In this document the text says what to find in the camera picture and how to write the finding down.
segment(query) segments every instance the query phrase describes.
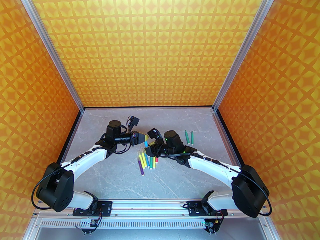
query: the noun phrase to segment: orange patterned wall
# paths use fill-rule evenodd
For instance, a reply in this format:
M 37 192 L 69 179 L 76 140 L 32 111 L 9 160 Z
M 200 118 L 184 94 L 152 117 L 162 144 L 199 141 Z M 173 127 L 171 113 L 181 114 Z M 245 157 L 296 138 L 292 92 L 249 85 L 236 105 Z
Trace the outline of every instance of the orange patterned wall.
M 282 239 L 320 239 L 320 0 L 275 0 L 219 110 Z
M 0 80 L 0 238 L 21 239 L 78 108 L 20 0 L 0 0 Z
M 212 105 L 261 0 L 33 0 L 84 106 Z

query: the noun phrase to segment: purple marker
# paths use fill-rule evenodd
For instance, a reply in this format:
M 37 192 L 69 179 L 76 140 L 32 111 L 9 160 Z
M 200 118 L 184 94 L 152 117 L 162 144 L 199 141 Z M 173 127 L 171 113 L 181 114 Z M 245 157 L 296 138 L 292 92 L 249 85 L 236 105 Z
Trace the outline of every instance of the purple marker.
M 139 159 L 139 157 L 137 156 L 137 160 L 138 160 L 138 164 L 139 164 L 139 168 L 140 168 L 140 172 L 141 172 L 141 176 L 144 176 L 144 172 L 143 172 L 143 169 L 142 169 L 142 164 L 141 164 L 141 161 Z

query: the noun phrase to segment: geometric pattern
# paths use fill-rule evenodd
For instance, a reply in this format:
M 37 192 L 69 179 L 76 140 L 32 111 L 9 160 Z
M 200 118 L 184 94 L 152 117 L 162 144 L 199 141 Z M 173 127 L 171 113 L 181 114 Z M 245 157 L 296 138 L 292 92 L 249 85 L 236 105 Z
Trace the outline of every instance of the geometric pattern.
M 0 23 L 0 238 L 21 239 L 79 110 L 20 0 L 0 0 Z
M 320 0 L 275 0 L 219 110 L 282 239 L 320 239 Z
M 33 0 L 84 106 L 212 105 L 262 0 Z

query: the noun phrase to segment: vent grille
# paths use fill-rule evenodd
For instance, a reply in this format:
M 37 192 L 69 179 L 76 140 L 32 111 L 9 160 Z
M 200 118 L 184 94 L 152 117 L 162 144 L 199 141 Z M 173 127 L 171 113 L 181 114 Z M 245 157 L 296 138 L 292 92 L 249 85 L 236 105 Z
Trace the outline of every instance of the vent grille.
M 65 228 L 75 226 L 90 227 L 91 219 L 54 219 L 44 218 L 41 221 L 43 228 Z M 103 219 L 100 229 L 203 229 L 204 219 Z

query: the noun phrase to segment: green marker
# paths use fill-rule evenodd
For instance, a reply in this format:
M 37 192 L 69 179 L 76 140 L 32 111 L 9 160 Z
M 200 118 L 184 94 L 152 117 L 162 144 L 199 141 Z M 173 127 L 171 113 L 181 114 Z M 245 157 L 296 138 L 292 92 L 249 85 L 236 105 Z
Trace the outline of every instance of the green marker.
M 153 161 L 152 161 L 152 157 L 150 157 L 150 170 L 152 170 L 152 165 L 153 165 Z
M 191 131 L 191 146 L 193 146 L 193 131 Z
M 187 133 L 187 131 L 186 131 L 186 130 L 184 130 L 184 134 L 185 134 L 186 142 L 188 143 L 188 145 L 190 145 L 190 141 L 189 141 L 188 133 Z

